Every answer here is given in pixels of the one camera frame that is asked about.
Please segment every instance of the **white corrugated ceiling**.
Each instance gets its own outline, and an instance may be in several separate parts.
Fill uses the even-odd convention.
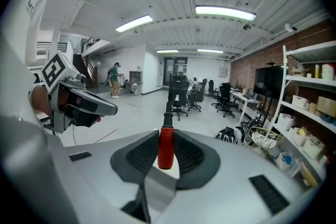
[[[253,22],[225,16],[197,16],[196,5],[239,8],[257,14]],[[118,33],[116,28],[149,14],[153,23]],[[61,29],[111,42],[99,52],[150,42],[156,48],[179,49],[183,55],[199,55],[195,49],[224,51],[217,56],[232,59],[261,46],[261,41],[283,32],[285,23],[298,30],[329,15],[320,0],[48,0],[42,28]],[[250,30],[243,30],[249,23]]]

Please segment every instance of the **fluorescent light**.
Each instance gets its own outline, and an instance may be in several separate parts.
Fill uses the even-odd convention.
[[[196,6],[197,14],[214,14],[237,17],[244,20],[254,20],[257,15],[251,12],[245,12],[243,10],[216,6]]]
[[[221,50],[203,50],[203,49],[198,49],[197,51],[202,51],[202,52],[215,52],[217,54],[222,54],[223,52]]]
[[[147,15],[147,16],[141,17],[139,19],[133,20],[133,21],[127,23],[127,24],[124,24],[124,25],[118,27],[116,30],[118,32],[124,32],[128,29],[131,29],[131,28],[139,26],[139,25],[143,25],[145,23],[149,23],[151,21],[152,21],[152,18],[149,15]]]
[[[169,52],[178,52],[178,50],[157,50],[159,54],[168,54]]]

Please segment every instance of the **poster on wall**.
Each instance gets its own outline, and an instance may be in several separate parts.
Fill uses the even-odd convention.
[[[226,78],[227,77],[227,68],[226,67],[220,67],[219,72],[218,72],[218,76],[220,78]]]

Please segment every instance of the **black cable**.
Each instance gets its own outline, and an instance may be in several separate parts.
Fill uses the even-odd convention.
[[[76,139],[75,139],[75,134],[74,134],[74,129],[75,129],[75,126],[73,125],[73,126],[72,126],[72,136],[73,136],[75,145],[77,146]]]

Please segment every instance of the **green shirt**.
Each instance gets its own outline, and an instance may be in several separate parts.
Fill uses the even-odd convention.
[[[111,68],[111,73],[110,73],[110,78],[113,81],[118,81],[118,77],[117,77],[118,71],[116,67],[112,67]]]

